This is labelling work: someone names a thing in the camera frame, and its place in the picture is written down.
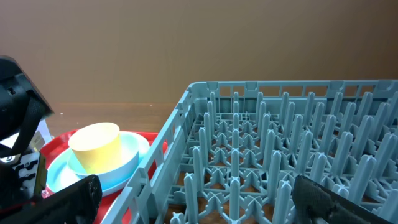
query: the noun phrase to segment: plastic dish rack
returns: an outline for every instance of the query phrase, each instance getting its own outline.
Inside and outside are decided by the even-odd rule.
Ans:
[[[193,83],[103,223],[293,223],[298,175],[397,223],[397,110],[398,80]]]

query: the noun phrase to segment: wall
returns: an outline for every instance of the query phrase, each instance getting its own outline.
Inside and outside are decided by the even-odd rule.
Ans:
[[[199,80],[397,78],[398,1],[1,0],[0,54],[53,102],[175,102]]]

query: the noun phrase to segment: table surface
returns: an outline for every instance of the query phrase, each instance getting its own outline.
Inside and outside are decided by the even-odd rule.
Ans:
[[[175,103],[60,103],[53,106],[55,114],[46,119],[50,133],[58,136],[62,133],[83,128],[87,125],[99,122],[112,122],[121,130],[159,132],[175,107]],[[185,173],[182,172],[178,184],[183,185]],[[205,209],[207,201],[198,197],[199,212]],[[229,203],[223,208],[229,214]],[[274,207],[264,205],[263,211],[266,217],[272,220]],[[165,216],[165,222],[169,223],[173,212],[185,212],[185,206],[170,205]],[[217,211],[211,212],[200,223],[226,223]],[[243,223],[257,223],[253,217]]]

